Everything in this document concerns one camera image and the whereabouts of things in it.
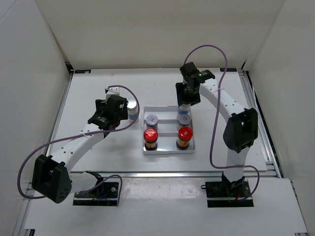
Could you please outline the tall blue-label bottle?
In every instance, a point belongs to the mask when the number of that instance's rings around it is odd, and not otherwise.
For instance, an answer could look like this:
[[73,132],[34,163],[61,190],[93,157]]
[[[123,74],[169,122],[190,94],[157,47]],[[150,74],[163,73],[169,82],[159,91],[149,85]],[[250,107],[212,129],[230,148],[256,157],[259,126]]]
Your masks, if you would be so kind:
[[133,100],[133,99],[128,100],[127,112],[128,112],[129,122],[135,121],[135,123],[137,123],[139,121],[139,118],[137,116],[138,105],[137,105],[135,100]]
[[182,105],[178,106],[177,116],[179,117],[182,114],[189,115],[190,108],[191,108],[190,104],[182,104]]

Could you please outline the small silver-lid jar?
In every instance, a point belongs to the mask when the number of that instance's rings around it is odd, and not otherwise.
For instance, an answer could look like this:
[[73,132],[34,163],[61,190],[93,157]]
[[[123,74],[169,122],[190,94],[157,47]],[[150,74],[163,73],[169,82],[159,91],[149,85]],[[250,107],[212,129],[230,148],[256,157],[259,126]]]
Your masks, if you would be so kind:
[[158,129],[158,117],[154,114],[147,115],[146,119],[146,127],[152,128],[154,130]]
[[190,127],[191,117],[189,114],[180,114],[178,116],[177,130],[180,130],[182,127]]

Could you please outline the red-lid sauce jar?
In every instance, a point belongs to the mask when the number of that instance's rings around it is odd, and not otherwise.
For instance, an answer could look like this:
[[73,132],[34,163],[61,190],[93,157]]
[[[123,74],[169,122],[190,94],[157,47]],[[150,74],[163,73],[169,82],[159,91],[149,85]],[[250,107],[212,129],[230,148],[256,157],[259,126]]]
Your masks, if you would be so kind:
[[143,133],[144,146],[146,150],[155,150],[158,147],[158,132],[153,128],[148,128]]
[[182,127],[178,131],[176,145],[179,149],[187,149],[193,137],[193,130],[190,127]]

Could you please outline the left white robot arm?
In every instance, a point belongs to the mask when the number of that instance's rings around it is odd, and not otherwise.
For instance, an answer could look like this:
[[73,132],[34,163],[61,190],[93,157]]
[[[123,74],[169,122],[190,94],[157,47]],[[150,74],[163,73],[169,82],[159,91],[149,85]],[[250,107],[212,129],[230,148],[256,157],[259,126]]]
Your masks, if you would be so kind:
[[128,118],[127,99],[111,95],[106,100],[95,101],[96,112],[80,131],[81,137],[71,139],[49,156],[40,155],[35,160],[32,188],[59,204],[70,193],[87,191],[97,197],[103,192],[101,175],[85,171],[72,176],[75,164],[97,143],[116,129],[121,120]]

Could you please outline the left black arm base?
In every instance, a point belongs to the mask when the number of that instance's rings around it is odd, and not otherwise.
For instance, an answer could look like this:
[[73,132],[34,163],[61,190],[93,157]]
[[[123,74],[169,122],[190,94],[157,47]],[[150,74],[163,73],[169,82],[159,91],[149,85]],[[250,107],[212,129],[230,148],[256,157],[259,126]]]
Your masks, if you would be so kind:
[[72,204],[74,206],[117,207],[120,203],[122,177],[118,174],[102,177],[92,171],[86,171],[86,173],[96,179],[97,187],[93,190],[88,188],[75,193]]

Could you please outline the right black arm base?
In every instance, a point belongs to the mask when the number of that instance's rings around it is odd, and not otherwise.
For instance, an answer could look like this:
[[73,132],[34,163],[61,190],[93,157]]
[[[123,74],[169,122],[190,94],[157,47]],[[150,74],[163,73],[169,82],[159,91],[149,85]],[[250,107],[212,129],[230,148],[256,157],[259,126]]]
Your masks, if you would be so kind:
[[207,181],[200,188],[206,191],[208,208],[254,207],[246,180],[233,189],[229,189],[223,180]]

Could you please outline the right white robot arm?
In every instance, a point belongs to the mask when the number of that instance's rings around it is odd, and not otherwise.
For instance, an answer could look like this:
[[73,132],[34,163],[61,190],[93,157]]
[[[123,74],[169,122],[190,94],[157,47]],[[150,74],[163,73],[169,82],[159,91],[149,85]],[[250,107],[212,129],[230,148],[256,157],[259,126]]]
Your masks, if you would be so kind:
[[209,70],[199,71],[193,62],[180,67],[182,82],[176,83],[179,112],[200,103],[204,96],[221,115],[226,127],[223,141],[228,148],[226,166],[222,167],[221,191],[233,196],[244,182],[244,166],[250,147],[258,137],[258,113],[236,102]]

